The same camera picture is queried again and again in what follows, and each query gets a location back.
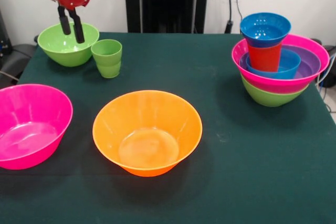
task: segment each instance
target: green bowl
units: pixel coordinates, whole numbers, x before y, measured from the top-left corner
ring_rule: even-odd
[[[52,60],[65,67],[76,67],[86,63],[92,56],[91,46],[99,38],[99,31],[95,27],[82,23],[85,42],[77,43],[73,24],[70,23],[70,35],[65,35],[61,24],[58,24],[45,29],[37,40]]]
[[[243,84],[249,95],[255,100],[257,103],[267,106],[267,107],[278,107],[281,105],[284,105],[292,100],[294,100],[296,97],[301,95],[302,92],[308,87],[305,86],[303,89],[301,89],[298,92],[290,93],[290,94],[277,94],[277,93],[271,93],[264,90],[261,90],[259,88],[256,88],[252,84],[250,84],[245,78],[242,76]]]

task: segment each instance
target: black stand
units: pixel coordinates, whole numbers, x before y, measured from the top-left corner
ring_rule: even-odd
[[[203,33],[207,0],[126,0],[130,33]]]

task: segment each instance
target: bowl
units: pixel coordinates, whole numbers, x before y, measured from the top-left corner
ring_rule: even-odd
[[[86,63],[92,53],[91,46],[98,40],[99,31],[82,23],[85,42],[77,43],[73,22],[70,23],[71,34],[65,35],[61,24],[45,29],[37,39],[42,50],[55,62],[65,67],[76,67]]]
[[[49,158],[70,124],[69,98],[53,87],[24,84],[1,89],[0,100],[0,167],[27,169]]]
[[[302,92],[304,92],[304,90],[308,87],[307,85],[302,90],[295,93],[277,94],[256,88],[251,83],[249,83],[243,76],[242,80],[246,91],[249,93],[252,99],[260,105],[267,107],[279,107],[281,105],[284,105],[301,95]]]
[[[168,172],[196,149],[202,122],[181,97],[142,90],[109,102],[98,113],[92,133],[108,160],[133,175],[153,177]]]
[[[312,74],[317,73],[320,70],[321,62],[319,58],[312,52],[304,48],[295,47],[295,46],[283,45],[283,48],[296,52],[301,58],[301,63],[299,65],[298,71],[296,72],[294,76],[294,79],[301,79],[301,78],[308,77]],[[239,65],[245,70],[248,70],[247,62],[246,62],[248,54],[249,53],[245,53],[239,61]]]
[[[277,72],[265,72],[254,69],[251,66],[249,56],[247,56],[246,58],[247,69],[251,73],[267,78],[283,80],[293,79],[299,68],[300,63],[301,58],[296,52],[283,48],[281,50],[280,65]]]
[[[295,46],[304,48],[313,54],[315,54],[320,62],[321,67],[317,73],[314,73],[310,76],[298,79],[291,80],[279,80],[271,79],[263,76],[258,76],[254,73],[249,72],[247,69],[244,69],[239,65],[240,59],[244,54],[248,52],[247,41],[245,39],[238,42],[232,49],[232,59],[234,64],[237,66],[240,73],[244,78],[251,83],[253,86],[268,91],[272,93],[295,93],[302,90],[307,86],[312,80],[314,80],[317,75],[325,71],[329,65],[329,54],[328,52],[315,41],[304,38],[298,35],[289,34],[284,40],[283,45]]]
[[[255,13],[240,23],[240,31],[253,47],[275,46],[288,35],[291,24],[285,17],[275,13]]]

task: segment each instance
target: blue cup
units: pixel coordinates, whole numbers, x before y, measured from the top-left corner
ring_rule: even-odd
[[[240,23],[240,31],[253,47],[273,47],[289,34],[291,24],[285,17],[275,13],[255,13]]]
[[[300,63],[300,56],[296,52],[288,49],[281,50],[280,64],[277,72],[265,72],[254,69],[253,67],[251,67],[250,57],[248,56],[246,58],[247,70],[251,73],[267,78],[282,80],[293,79],[296,72],[298,71]]]

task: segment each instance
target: pink bowl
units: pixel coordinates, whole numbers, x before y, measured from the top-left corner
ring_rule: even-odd
[[[49,158],[72,119],[58,89],[24,84],[0,90],[0,167],[26,169]]]
[[[234,46],[232,50],[232,59],[233,62],[236,64],[237,68],[239,69],[239,71],[241,72],[241,74],[244,76],[244,78],[253,86],[256,86],[257,88],[268,92],[280,93],[280,94],[295,93],[302,90],[312,80],[314,80],[321,72],[325,71],[325,69],[329,65],[330,58],[328,52],[321,45],[319,45],[318,43],[316,43],[311,39],[304,38],[294,34],[289,34],[283,40],[282,44],[301,47],[316,54],[321,61],[321,68],[319,72],[305,78],[291,79],[291,80],[271,79],[250,73],[249,71],[243,69],[239,65],[240,58],[245,53],[248,52],[247,42],[245,39],[241,40]]]

